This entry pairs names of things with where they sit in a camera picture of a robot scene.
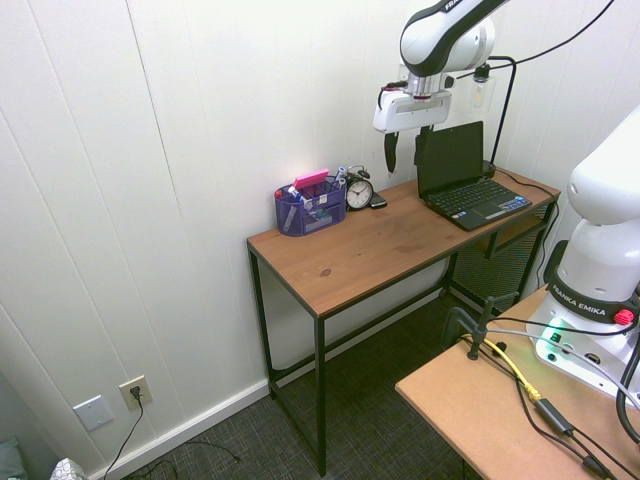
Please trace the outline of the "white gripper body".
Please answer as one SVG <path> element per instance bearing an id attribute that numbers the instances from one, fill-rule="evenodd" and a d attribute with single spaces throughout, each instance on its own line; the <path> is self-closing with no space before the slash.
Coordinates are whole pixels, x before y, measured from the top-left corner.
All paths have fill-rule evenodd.
<path id="1" fill-rule="evenodd" d="M 451 106 L 451 93 L 438 92 L 426 100 L 416 100 L 402 91 L 385 91 L 381 107 L 376 108 L 374 128 L 389 134 L 446 121 Z"/>

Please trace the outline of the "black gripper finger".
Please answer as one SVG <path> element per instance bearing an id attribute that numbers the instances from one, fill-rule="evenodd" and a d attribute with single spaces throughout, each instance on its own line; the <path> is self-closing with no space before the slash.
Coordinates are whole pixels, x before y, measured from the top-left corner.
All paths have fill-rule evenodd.
<path id="1" fill-rule="evenodd" d="M 433 126 L 424 126 L 415 137 L 414 164 L 421 165 L 424 162 L 425 151 L 433 132 Z"/>
<path id="2" fill-rule="evenodd" d="M 399 139 L 398 132 L 386 133 L 384 135 L 384 154 L 387 171 L 389 174 L 394 174 L 397 165 L 397 143 Z"/>

